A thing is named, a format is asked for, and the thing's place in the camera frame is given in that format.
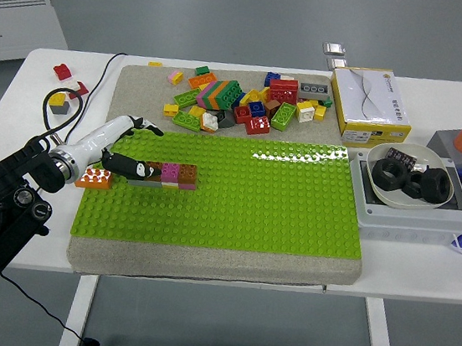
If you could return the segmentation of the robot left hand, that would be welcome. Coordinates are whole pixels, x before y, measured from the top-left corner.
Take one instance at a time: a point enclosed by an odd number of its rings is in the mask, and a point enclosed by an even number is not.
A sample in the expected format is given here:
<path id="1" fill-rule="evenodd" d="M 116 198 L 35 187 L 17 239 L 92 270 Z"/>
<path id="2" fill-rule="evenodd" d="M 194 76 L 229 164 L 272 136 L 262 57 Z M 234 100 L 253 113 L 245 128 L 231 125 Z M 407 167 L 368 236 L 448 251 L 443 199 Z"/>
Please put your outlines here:
<path id="1" fill-rule="evenodd" d="M 59 155 L 59 159 L 65 163 L 68 169 L 65 174 L 69 177 L 65 182 L 73 183 L 88 166 L 101 160 L 104 149 L 112 147 L 123 136 L 132 134 L 134 129 L 150 130 L 158 137 L 164 135 L 161 129 L 144 117 L 124 115 L 94 129 L 93 132 L 82 137 L 77 142 L 57 147 L 50 155 Z"/>

